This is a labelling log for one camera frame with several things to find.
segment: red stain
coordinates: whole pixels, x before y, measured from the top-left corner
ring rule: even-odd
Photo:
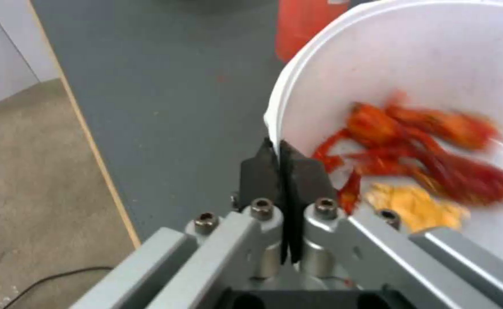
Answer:
[[[221,83],[221,84],[222,84],[222,83],[225,83],[225,82],[227,82],[227,81],[228,81],[228,79],[227,79],[227,78],[226,78],[226,76],[224,76],[223,74],[219,74],[219,75],[217,76],[217,82],[219,82],[219,83]]]

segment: yellow food scrap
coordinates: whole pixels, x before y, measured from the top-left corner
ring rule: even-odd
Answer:
[[[451,202],[435,201],[417,186],[373,184],[371,188],[364,199],[376,210],[396,211],[412,233],[439,226],[459,230],[461,221],[470,217],[467,209]]]

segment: hex socket screw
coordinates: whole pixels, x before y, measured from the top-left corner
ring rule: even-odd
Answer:
[[[379,209],[377,215],[385,221],[386,224],[394,227],[396,230],[400,230],[400,215],[392,209]]]
[[[219,225],[219,218],[210,212],[205,212],[194,219],[194,230],[200,235],[208,235]]]
[[[314,202],[314,214],[322,220],[337,218],[337,202],[331,198],[322,197]]]
[[[274,204],[268,198],[256,198],[251,201],[251,217],[259,221],[267,221],[272,218]]]

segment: beige carpet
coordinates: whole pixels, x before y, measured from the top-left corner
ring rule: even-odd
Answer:
[[[0,308],[44,276],[132,250],[61,82],[0,102]],[[12,308],[66,308],[105,274],[45,283]]]

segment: black cable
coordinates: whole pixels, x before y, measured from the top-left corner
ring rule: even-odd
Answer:
[[[113,267],[110,267],[110,266],[86,267],[86,268],[80,268],[79,270],[71,270],[69,272],[47,276],[47,277],[45,277],[43,279],[40,279],[40,280],[34,282],[32,285],[28,286],[26,289],[24,289],[24,291],[20,292],[17,295],[17,297],[15,297],[14,299],[12,299],[12,301],[10,301],[2,309],[7,309],[7,308],[11,307],[11,305],[13,305],[16,301],[18,301],[21,297],[23,297],[24,294],[28,293],[30,290],[32,290],[34,287],[36,287],[39,284],[42,284],[42,283],[47,282],[49,280],[61,278],[63,276],[70,276],[70,275],[73,275],[73,274],[79,274],[79,273],[83,273],[83,272],[90,272],[90,271],[93,271],[93,270],[113,270]]]

